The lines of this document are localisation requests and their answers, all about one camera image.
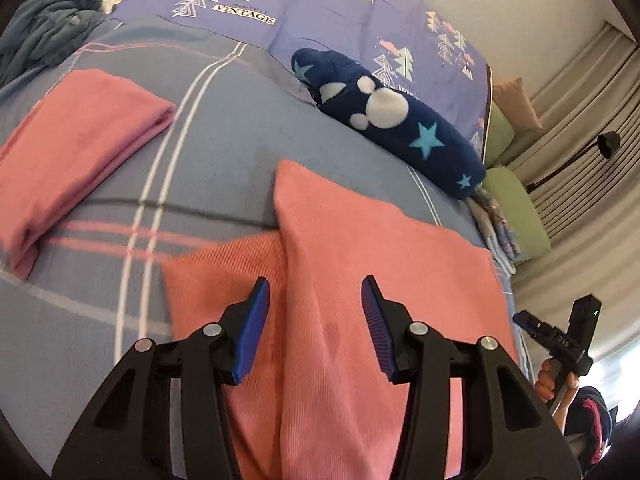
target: human hand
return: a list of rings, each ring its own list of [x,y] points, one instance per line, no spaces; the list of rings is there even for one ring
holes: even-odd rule
[[[554,398],[554,388],[556,387],[555,381],[551,378],[551,359],[547,359],[542,363],[542,369],[538,373],[538,380],[536,381],[536,392],[543,402],[547,402]],[[580,389],[580,381],[574,373],[569,373],[566,377],[567,390],[562,398],[558,410],[554,414],[554,420],[560,428],[560,431],[564,433],[564,423],[566,422],[566,414],[569,406],[574,402],[575,396]]]

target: finger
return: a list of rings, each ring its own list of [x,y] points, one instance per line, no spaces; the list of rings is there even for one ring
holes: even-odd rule
[[[580,380],[573,372],[570,372],[567,375],[566,384],[571,390],[577,390],[578,388],[580,388]]]
[[[549,376],[549,374],[538,375],[538,383],[549,390],[553,390],[556,387],[556,382]]]
[[[546,370],[540,370],[538,372],[538,378],[541,379],[543,377],[550,377],[549,372],[547,372]]]
[[[545,388],[544,386],[537,386],[536,392],[538,393],[538,396],[542,400],[551,400],[554,398],[553,391],[550,390],[549,388]]]

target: beige pillow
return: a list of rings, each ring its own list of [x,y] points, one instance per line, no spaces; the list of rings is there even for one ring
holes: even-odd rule
[[[494,102],[500,107],[516,133],[542,127],[542,123],[524,91],[521,77],[516,81],[495,85]]]

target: person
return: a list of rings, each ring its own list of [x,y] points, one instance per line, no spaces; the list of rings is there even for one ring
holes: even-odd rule
[[[542,363],[535,384],[536,392],[543,402],[554,398],[555,383],[549,374],[550,370],[551,359],[547,359]],[[568,389],[553,419],[585,475],[603,457],[615,418],[607,411],[604,398],[596,388],[580,388],[578,377],[572,373],[567,376],[566,383]]]
[[[543,402],[547,402],[554,398],[554,387],[556,384],[550,375],[551,359],[547,359],[542,363],[542,368],[538,373],[538,380],[535,384],[536,392]],[[553,415],[553,420],[564,434],[564,426],[566,424],[566,416],[569,413],[569,406],[574,402],[575,396],[578,394],[580,388],[580,381],[578,377],[570,372],[566,377],[567,391],[564,394],[564,398],[560,402],[558,409]]]

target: metal screw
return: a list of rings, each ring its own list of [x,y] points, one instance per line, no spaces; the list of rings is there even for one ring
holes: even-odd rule
[[[147,350],[151,349],[152,346],[153,342],[151,341],[151,339],[147,339],[145,337],[144,339],[138,339],[133,345],[133,348],[135,348],[138,352],[146,352]]]
[[[482,345],[482,348],[486,348],[487,350],[495,350],[498,348],[498,342],[490,335],[484,336],[480,340],[480,344]]]
[[[409,325],[409,332],[415,335],[425,335],[429,331],[429,327],[421,321],[414,321]]]
[[[218,323],[209,323],[208,325],[204,326],[202,331],[204,332],[204,335],[215,337],[222,334],[222,327]]]

